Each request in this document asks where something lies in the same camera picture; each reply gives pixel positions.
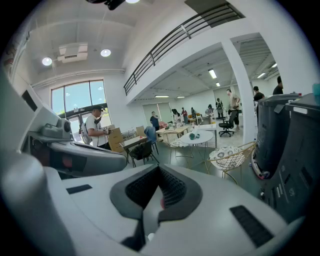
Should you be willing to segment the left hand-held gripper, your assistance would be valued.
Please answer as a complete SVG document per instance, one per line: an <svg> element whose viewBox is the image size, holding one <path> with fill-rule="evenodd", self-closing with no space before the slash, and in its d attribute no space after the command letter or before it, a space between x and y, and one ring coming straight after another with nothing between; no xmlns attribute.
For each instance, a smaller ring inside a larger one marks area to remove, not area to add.
<svg viewBox="0 0 320 256"><path fill-rule="evenodd" d="M127 157L121 153L71 141L70 122L54 113L32 88L21 97L34 114L24 150L43 166L77 178L116 173L127 166Z"/></svg>

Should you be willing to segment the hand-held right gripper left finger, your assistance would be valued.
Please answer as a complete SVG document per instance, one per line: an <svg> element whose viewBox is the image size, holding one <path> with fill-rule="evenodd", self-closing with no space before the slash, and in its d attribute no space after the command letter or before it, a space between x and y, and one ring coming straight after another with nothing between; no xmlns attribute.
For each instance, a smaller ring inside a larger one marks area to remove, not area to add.
<svg viewBox="0 0 320 256"><path fill-rule="evenodd" d="M51 167L16 152L0 154L0 194L24 236L44 256L159 256L143 224L110 200L113 184L143 171L62 180Z"/></svg>

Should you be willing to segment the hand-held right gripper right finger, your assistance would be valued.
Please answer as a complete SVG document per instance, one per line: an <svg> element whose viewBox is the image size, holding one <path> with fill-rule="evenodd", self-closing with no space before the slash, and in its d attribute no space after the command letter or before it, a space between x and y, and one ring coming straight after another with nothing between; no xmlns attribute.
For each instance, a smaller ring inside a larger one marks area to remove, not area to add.
<svg viewBox="0 0 320 256"><path fill-rule="evenodd" d="M274 256L304 221L300 217L286 223L267 204L226 179L180 166L170 168L196 181L202 200L187 218L160 224L146 245L149 256ZM247 208L273 237L255 246L230 210L237 206Z"/></svg>

